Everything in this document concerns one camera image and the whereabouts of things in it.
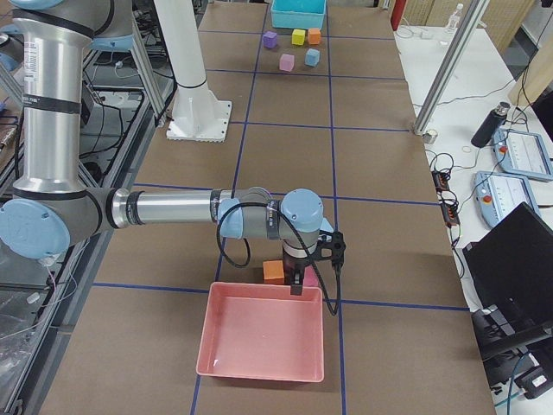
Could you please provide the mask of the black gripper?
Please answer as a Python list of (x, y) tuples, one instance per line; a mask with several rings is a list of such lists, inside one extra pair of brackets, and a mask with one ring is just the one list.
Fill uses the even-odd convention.
[(306, 257), (297, 258), (283, 250), (283, 270), (285, 284), (290, 285), (290, 294), (300, 296), (306, 270), (311, 266)]

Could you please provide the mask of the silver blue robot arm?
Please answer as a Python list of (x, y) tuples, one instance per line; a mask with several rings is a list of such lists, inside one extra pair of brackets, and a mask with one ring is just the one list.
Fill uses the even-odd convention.
[(1, 210), (1, 239), (13, 252), (44, 259), (108, 229), (212, 222), (218, 239), (279, 240), (285, 281), (302, 292), (308, 267), (344, 263), (345, 244), (321, 198), (296, 189), (278, 200), (262, 188), (131, 192), (79, 181), (83, 53), (133, 46), (129, 1), (16, 1), (24, 39), (24, 154), (14, 196)]

